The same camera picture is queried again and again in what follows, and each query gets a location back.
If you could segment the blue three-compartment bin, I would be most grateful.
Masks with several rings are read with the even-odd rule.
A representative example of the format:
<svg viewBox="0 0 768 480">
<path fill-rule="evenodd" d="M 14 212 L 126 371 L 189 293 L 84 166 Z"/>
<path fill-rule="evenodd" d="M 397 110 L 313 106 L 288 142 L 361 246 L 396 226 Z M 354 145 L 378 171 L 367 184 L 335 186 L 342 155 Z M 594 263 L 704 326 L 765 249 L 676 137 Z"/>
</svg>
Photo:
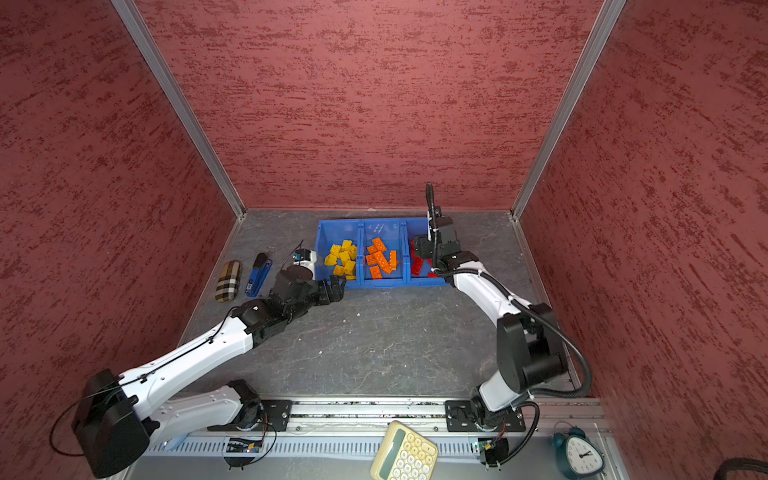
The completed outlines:
<svg viewBox="0 0 768 480">
<path fill-rule="evenodd" d="M 428 233 L 428 222 L 425 218 L 368 218 L 368 219 L 336 219 L 321 220 L 318 222 L 315 241 L 315 251 L 318 254 L 316 277 L 319 280 L 328 280 L 336 266 L 342 266 L 338 257 L 336 266 L 325 266 L 325 257 L 330 253 L 333 244 L 341 246 L 344 240 L 351 240 L 357 247 L 356 275 L 348 276 L 346 288 L 352 289 L 382 289 L 401 287 L 442 287 L 443 279 L 439 278 L 412 278 L 410 267 L 410 240 L 416 235 Z M 374 238 L 380 238 L 386 245 L 384 255 L 389 260 L 389 252 L 397 252 L 398 266 L 391 274 L 383 271 L 381 280 L 371 277 L 370 267 L 366 262 L 369 255 L 367 247 L 372 245 Z"/>
</svg>

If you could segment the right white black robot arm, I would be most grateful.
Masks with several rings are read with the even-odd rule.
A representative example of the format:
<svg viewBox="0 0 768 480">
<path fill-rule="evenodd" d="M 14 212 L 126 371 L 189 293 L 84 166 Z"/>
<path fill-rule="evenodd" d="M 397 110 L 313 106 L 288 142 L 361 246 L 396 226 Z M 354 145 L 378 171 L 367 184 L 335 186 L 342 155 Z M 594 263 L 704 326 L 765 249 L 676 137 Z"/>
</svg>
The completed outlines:
<svg viewBox="0 0 768 480">
<path fill-rule="evenodd" d="M 540 324 L 551 309 L 532 304 L 493 279 L 482 262 L 464 250 L 449 217 L 427 215 L 427 233 L 413 240 L 415 256 L 432 272 L 469 297 L 496 329 L 497 371 L 473 393 L 470 417 L 490 429 L 505 412 L 530 398 L 528 390 L 568 370 L 559 338 Z"/>
</svg>

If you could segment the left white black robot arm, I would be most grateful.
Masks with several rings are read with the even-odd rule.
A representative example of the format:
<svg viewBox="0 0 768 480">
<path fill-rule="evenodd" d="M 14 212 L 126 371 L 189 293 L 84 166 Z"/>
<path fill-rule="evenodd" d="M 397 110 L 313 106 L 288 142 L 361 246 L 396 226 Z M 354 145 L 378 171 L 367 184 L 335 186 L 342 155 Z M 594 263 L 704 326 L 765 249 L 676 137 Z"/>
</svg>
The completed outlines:
<svg viewBox="0 0 768 480">
<path fill-rule="evenodd" d="M 188 385 L 283 332 L 310 308 L 339 302 L 347 280 L 317 280 L 292 265 L 280 271 L 265 298 L 232 308 L 210 331 L 120 375 L 105 369 L 87 380 L 72 432 L 92 474 L 103 479 L 166 440 L 204 427 L 250 428 L 260 419 L 259 395 L 240 380 L 212 392 L 178 398 Z"/>
</svg>

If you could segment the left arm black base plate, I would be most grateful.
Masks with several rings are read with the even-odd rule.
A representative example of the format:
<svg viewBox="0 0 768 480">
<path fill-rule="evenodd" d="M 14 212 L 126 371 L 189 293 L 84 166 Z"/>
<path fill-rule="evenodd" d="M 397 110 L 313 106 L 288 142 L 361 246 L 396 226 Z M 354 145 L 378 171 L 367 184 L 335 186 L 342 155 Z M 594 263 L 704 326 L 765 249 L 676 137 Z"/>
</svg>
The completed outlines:
<svg viewBox="0 0 768 480">
<path fill-rule="evenodd" d="M 262 399 L 245 405 L 228 424 L 209 426 L 208 431 L 284 432 L 291 417 L 291 400 Z"/>
</svg>

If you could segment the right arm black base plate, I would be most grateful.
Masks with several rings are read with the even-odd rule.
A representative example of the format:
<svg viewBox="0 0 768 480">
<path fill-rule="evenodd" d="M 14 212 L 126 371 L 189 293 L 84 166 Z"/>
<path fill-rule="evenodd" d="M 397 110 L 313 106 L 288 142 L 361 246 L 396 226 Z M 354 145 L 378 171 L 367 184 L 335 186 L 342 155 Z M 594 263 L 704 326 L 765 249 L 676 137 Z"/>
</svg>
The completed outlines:
<svg viewBox="0 0 768 480">
<path fill-rule="evenodd" d="M 444 403 L 449 432 L 505 432 L 522 433 L 525 420 L 519 410 L 506 407 L 491 412 L 479 397 L 470 400 L 447 400 Z"/>
</svg>

